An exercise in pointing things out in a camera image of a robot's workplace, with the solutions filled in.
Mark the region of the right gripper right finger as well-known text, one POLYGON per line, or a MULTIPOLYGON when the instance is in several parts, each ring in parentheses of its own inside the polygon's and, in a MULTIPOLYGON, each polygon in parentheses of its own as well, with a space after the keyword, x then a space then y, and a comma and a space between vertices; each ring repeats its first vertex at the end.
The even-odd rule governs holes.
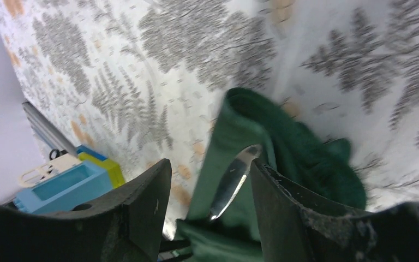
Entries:
POLYGON ((250 178, 265 261, 419 261, 419 202, 358 210, 259 160, 250 178))

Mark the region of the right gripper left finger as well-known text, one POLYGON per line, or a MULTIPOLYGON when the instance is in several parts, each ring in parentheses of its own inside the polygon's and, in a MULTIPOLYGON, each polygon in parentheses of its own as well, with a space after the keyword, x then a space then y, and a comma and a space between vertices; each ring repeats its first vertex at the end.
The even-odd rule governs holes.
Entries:
POLYGON ((162 159, 71 211, 33 215, 0 206, 0 261, 156 261, 171 173, 162 159))

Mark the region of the silver table knife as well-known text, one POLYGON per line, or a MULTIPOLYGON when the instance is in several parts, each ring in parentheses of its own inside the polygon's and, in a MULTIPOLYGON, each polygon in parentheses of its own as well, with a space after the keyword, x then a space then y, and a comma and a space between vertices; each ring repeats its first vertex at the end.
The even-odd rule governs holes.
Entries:
POLYGON ((209 208, 210 222, 217 220, 231 205, 250 173, 252 161, 261 153, 261 145, 250 145, 239 152, 226 168, 209 208))

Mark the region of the colourful toy brick assembly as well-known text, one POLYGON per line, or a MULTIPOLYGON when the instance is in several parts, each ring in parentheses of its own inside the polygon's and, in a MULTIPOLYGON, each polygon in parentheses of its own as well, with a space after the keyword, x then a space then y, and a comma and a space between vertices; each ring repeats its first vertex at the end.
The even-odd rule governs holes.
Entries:
POLYGON ((13 204, 22 212, 70 211, 125 184, 120 165, 84 145, 76 155, 54 149, 49 162, 22 174, 13 204))

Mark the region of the dark green cloth napkin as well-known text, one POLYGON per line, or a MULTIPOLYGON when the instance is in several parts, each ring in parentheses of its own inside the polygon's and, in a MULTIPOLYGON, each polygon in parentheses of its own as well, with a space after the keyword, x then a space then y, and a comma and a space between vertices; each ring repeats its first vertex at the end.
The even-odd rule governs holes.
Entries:
POLYGON ((250 178, 214 223, 208 219, 224 172, 239 152, 255 144, 262 146, 260 160, 286 178, 337 203, 366 207, 346 139, 324 144, 268 98, 233 88, 224 96, 187 217, 176 222, 177 238, 190 243, 184 249, 190 261, 263 260, 250 178))

